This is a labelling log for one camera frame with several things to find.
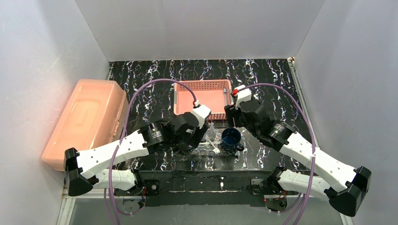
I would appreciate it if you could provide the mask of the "clear textured oval tray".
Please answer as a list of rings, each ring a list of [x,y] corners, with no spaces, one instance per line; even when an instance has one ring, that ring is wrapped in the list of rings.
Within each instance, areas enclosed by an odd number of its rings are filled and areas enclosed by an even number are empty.
[[[222,150],[220,144],[221,144],[221,134],[224,130],[224,128],[217,128],[215,127],[216,130],[216,138],[214,144],[216,145],[217,148],[221,150],[221,153],[215,154],[210,145],[198,145],[197,148],[188,150],[185,154],[187,155],[202,155],[202,156],[229,156],[229,155],[235,155],[238,151],[236,152],[228,152]]]

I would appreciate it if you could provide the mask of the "pink perforated plastic basket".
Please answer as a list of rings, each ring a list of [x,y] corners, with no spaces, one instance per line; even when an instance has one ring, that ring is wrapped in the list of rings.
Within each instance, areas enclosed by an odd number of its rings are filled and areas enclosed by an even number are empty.
[[[224,80],[196,80],[183,81],[195,94],[197,100],[202,105],[206,105],[212,111],[208,120],[226,120],[224,111],[224,95],[223,89],[227,89],[228,105],[233,104],[231,96],[232,86],[228,79]],[[192,94],[182,85],[174,84],[174,105],[173,111],[175,115],[189,112],[193,109]]]

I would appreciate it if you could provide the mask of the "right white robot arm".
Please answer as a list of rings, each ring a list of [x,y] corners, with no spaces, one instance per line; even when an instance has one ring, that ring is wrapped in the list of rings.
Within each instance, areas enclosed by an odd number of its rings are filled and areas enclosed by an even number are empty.
[[[276,167],[257,185],[260,190],[295,191],[326,200],[338,212],[354,217],[369,190],[371,171],[364,166],[354,168],[333,158],[307,141],[292,126],[271,119],[257,100],[224,107],[231,128],[244,127],[261,144],[287,155],[307,168],[314,163],[314,177]]]

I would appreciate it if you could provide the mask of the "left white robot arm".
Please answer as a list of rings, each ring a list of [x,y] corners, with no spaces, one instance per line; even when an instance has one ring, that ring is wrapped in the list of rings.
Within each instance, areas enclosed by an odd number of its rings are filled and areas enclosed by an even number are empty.
[[[90,150],[65,150],[63,165],[68,195],[80,196],[94,188],[125,191],[142,188],[144,180],[138,170],[112,167],[159,151],[196,148],[208,129],[206,120],[210,114],[210,110],[199,107],[171,120],[161,119],[143,126],[120,141]]]

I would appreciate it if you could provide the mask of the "dark blue mug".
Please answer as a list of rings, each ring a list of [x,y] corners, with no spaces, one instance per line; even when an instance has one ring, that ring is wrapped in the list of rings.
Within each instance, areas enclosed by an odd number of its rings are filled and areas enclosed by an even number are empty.
[[[221,134],[221,148],[224,151],[236,152],[243,151],[245,148],[241,144],[241,133],[236,128],[227,128]]]

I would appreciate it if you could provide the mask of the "clear textured acrylic holder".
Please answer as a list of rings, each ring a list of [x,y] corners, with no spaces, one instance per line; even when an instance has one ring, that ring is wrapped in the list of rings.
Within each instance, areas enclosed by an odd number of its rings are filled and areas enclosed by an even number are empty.
[[[208,134],[208,130],[206,131],[206,133],[205,133],[205,135],[202,137],[202,139],[201,139],[201,141],[203,142],[203,143],[206,143],[207,142],[207,139],[209,139],[208,138],[208,136],[207,136],[207,134]]]

